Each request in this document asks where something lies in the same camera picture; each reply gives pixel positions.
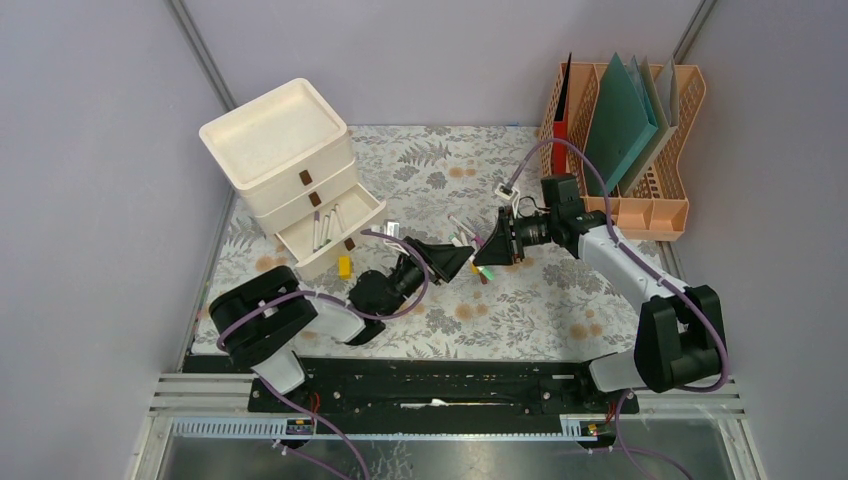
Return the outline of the light green capped marker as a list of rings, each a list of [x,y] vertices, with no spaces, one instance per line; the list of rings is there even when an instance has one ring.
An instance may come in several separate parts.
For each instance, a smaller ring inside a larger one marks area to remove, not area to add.
[[[479,267],[478,270],[487,279],[492,280],[494,278],[494,273],[489,268]]]

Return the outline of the red file folder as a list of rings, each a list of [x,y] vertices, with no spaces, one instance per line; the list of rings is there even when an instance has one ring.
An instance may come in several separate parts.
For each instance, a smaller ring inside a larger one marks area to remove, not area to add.
[[[557,97],[557,105],[554,111],[552,134],[553,137],[559,140],[568,140],[568,107],[569,107],[569,81],[570,70],[572,63],[572,54],[569,54],[567,61],[562,65],[562,83]],[[568,148],[554,142],[551,149],[551,173],[554,175],[562,175],[568,172],[567,165]]]

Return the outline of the purple capped white marker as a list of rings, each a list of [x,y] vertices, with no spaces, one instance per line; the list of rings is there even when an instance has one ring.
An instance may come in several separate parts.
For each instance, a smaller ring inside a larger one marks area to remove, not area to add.
[[[313,212],[313,237],[312,247],[313,252],[317,252],[322,241],[322,217],[319,211]]]

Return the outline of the teal file folder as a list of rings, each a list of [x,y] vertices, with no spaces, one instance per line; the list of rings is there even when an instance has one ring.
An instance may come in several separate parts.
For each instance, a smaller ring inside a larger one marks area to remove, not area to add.
[[[636,142],[642,134],[650,135],[641,94],[625,69],[627,64],[613,55],[600,80],[584,151],[600,175],[586,174],[587,193],[591,196],[602,196],[618,186],[638,156]]]

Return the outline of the cream drawer unit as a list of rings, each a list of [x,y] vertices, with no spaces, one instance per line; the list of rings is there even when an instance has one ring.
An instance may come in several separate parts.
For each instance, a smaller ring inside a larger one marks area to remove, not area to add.
[[[361,230],[387,217],[387,203],[362,182],[347,124],[305,78],[206,123],[199,137],[263,232],[312,280],[361,243]],[[332,215],[339,204],[346,225]],[[313,212],[330,215],[330,241],[313,252]]]

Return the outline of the beige file folder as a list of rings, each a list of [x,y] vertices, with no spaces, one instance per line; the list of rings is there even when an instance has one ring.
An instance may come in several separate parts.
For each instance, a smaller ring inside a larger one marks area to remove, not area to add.
[[[633,160],[618,183],[623,196],[632,196],[643,176],[659,158],[680,123],[678,82],[676,66],[669,59],[654,74],[644,58],[641,62],[633,56],[625,66],[631,81],[641,94],[641,101],[650,135],[642,134],[636,142],[638,156]]]

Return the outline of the teal capped white marker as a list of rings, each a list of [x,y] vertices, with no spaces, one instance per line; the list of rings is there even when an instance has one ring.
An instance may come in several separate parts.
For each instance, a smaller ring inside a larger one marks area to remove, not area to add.
[[[338,233],[343,234],[344,231],[346,230],[346,225],[345,225],[344,218],[343,218],[343,215],[342,215],[342,212],[341,212],[341,207],[340,207],[339,204],[334,205],[334,207],[332,209],[332,215],[333,215],[334,219],[336,220],[336,224],[337,224],[337,227],[338,227]]]

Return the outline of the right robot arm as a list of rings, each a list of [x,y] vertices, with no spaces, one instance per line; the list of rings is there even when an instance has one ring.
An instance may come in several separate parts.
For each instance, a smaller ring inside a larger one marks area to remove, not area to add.
[[[527,248],[554,243],[603,275],[638,313],[633,347],[588,362],[589,375],[573,386],[577,405],[597,412],[625,389],[695,391],[697,381],[710,376],[722,385],[728,355],[717,293],[654,269],[604,212],[586,211],[574,176],[547,176],[541,187],[541,211],[519,216],[510,207],[499,209],[474,263],[513,265]]]

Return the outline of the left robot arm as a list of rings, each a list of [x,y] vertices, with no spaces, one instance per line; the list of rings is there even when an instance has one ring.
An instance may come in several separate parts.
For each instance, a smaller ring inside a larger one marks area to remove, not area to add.
[[[371,341],[388,320],[423,300],[430,285],[451,281],[473,257],[463,244],[426,244],[411,237],[389,273],[367,270],[346,298],[304,290],[293,270],[276,267],[218,296],[209,307],[217,347],[237,367],[252,370],[272,398],[288,411],[309,401],[310,385],[290,341],[303,331],[328,335],[350,346]]]

